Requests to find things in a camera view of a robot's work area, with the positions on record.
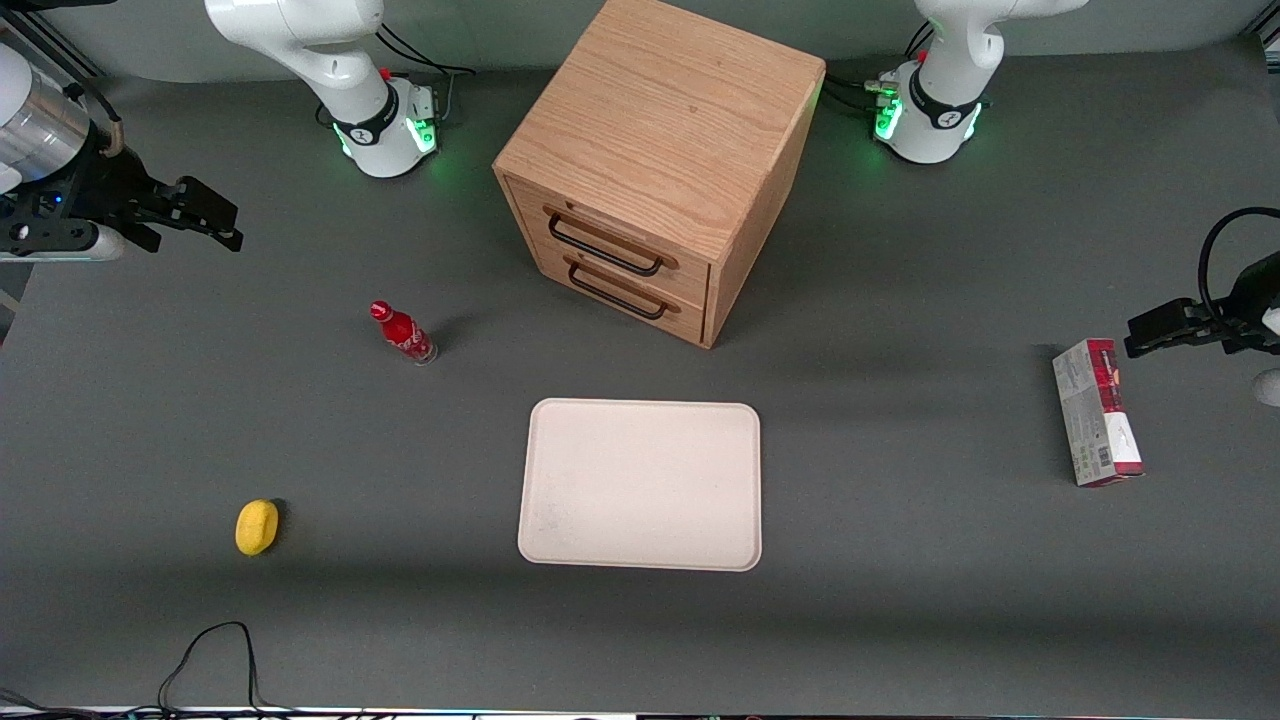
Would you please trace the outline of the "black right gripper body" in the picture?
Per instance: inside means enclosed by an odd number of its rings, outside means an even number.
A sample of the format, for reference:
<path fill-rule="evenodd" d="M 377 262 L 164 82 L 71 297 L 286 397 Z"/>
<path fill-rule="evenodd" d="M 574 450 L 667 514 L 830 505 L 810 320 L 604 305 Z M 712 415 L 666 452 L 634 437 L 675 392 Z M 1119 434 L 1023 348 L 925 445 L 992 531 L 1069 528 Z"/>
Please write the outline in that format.
<path fill-rule="evenodd" d="M 160 220 L 183 218 L 173 191 L 133 152 L 78 158 L 3 193 L 3 255 L 120 256 L 131 245 L 156 252 Z"/>

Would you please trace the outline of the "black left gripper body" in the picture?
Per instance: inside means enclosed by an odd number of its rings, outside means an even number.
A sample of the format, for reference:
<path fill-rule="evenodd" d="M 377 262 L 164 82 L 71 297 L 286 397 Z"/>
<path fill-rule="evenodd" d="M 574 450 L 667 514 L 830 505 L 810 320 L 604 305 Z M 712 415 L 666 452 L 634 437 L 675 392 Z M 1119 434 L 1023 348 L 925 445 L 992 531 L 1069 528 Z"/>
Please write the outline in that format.
<path fill-rule="evenodd" d="M 1213 301 L 1219 311 L 1220 343 L 1225 354 L 1253 350 L 1279 355 L 1277 329 L 1267 324 L 1268 313 L 1277 314 L 1279 252 L 1248 265 L 1230 292 Z"/>

